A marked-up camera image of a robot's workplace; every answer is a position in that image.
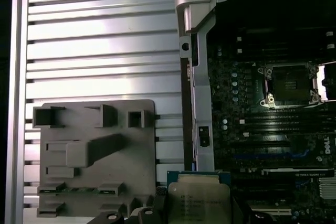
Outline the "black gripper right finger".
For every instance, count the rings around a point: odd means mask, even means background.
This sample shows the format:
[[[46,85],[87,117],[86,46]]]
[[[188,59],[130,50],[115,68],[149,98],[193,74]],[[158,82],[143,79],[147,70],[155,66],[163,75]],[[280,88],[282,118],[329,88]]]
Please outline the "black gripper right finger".
[[[230,191],[230,221],[231,224],[274,224],[279,221],[270,214],[254,211],[241,196]]]

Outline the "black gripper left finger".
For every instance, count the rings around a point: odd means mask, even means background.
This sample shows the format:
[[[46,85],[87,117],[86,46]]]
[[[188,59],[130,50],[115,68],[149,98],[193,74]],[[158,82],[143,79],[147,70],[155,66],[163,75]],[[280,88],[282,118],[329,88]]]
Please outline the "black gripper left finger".
[[[90,223],[168,223],[168,199],[168,190],[165,187],[157,187],[152,206],[137,208],[130,217],[124,217],[120,211],[102,212],[93,218]]]

